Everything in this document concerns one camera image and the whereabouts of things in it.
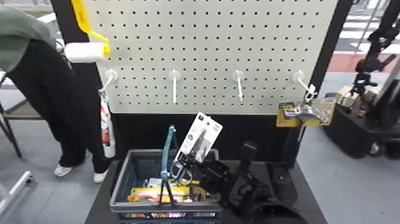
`white hook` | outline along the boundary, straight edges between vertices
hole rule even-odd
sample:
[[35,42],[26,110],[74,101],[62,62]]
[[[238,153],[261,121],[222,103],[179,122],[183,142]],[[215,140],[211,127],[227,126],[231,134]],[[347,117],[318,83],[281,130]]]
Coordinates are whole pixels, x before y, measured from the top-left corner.
[[114,69],[108,69],[107,71],[105,71],[105,77],[107,78],[107,81],[103,85],[103,88],[99,89],[100,93],[105,92],[105,89],[107,88],[107,86],[112,81],[116,81],[118,79],[118,73]]
[[308,102],[314,98],[314,95],[316,95],[317,92],[315,92],[316,87],[313,84],[310,84],[310,87],[308,87],[303,82],[304,77],[305,77],[304,72],[302,70],[298,70],[297,72],[295,72],[295,74],[293,74],[292,81],[294,83],[300,83],[300,85],[302,85],[303,88],[307,91],[307,94],[304,96],[304,100]]
[[172,71],[169,72],[168,77],[172,81],[172,102],[173,104],[177,104],[177,86],[178,82],[180,81],[181,74],[179,71],[172,69]]
[[237,82],[237,89],[239,90],[238,97],[239,97],[240,101],[243,101],[242,81],[245,80],[244,72],[236,69],[235,72],[232,74],[232,79],[234,82]]

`white pegboard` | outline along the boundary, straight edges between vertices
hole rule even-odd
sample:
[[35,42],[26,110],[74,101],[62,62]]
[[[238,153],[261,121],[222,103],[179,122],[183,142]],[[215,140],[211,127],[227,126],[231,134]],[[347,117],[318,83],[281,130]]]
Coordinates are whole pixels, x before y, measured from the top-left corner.
[[291,77],[300,69],[310,81],[337,2],[84,0],[92,29],[110,39],[102,80],[111,68],[120,77],[107,90],[111,111],[164,114],[276,114],[280,101],[301,99]]

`black machine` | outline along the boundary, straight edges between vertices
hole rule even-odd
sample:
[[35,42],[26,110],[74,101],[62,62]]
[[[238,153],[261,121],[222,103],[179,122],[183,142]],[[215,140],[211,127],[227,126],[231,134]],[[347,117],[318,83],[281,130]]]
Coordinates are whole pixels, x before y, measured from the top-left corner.
[[274,196],[270,185],[249,171],[256,152],[255,143],[245,142],[240,152],[240,165],[235,172],[220,161],[199,163],[191,155],[181,154],[178,161],[184,168],[199,173],[200,187],[210,194],[219,194],[220,204],[231,209],[243,222],[306,224],[290,204]]
[[367,102],[364,98],[366,86],[377,86],[370,80],[370,73],[382,71],[396,58],[390,55],[384,61],[378,59],[399,34],[399,13],[400,1],[391,0],[379,28],[368,37],[371,47],[366,58],[355,69],[358,74],[350,93],[360,97],[351,108],[337,105],[331,125],[324,127],[328,136],[352,158],[386,153],[391,159],[400,159],[400,85],[396,78],[400,64],[376,99]]

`yellow paint roller handle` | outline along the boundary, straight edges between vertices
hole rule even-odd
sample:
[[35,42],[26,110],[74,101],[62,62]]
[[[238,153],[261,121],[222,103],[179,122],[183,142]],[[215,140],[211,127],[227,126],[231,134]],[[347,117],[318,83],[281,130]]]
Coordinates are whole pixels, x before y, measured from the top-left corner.
[[103,55],[106,57],[111,52],[110,42],[108,38],[92,31],[92,29],[90,28],[88,15],[86,14],[85,7],[81,0],[71,0],[71,3],[72,7],[74,8],[76,21],[78,22],[79,28],[88,35],[92,35],[95,38],[100,39],[104,42]]

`gray floor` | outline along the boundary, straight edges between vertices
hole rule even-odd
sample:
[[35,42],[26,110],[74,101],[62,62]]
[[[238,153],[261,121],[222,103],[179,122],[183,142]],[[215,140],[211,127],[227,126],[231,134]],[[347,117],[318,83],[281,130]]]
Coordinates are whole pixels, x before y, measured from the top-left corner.
[[[0,91],[0,100],[11,105],[22,98],[16,91]],[[85,164],[70,175],[56,178],[52,172],[61,150],[42,121],[13,121],[12,126],[23,149],[19,160],[11,144],[0,132],[0,181],[7,189],[26,170],[31,170],[36,182],[23,190],[17,200],[0,217],[6,224],[71,224],[83,223],[98,192],[93,182],[90,154]]]
[[[387,76],[373,80],[383,83]],[[323,92],[337,91],[349,84],[353,74],[330,73]],[[2,102],[16,100],[16,92],[0,92]],[[61,179],[52,175],[60,148],[44,122],[12,122],[26,161],[17,159],[13,148],[0,133],[0,181],[7,188],[25,171],[35,174],[37,183],[26,188],[0,218],[0,223],[83,223],[99,186],[92,181],[87,162]],[[298,163],[328,223],[398,223],[400,214],[400,163],[381,158],[353,160],[345,156],[320,128],[307,129]]]
[[[321,94],[351,83],[353,74],[329,74]],[[383,83],[387,75],[373,80]],[[400,161],[385,157],[354,160],[320,127],[309,127],[297,159],[328,223],[399,223]]]

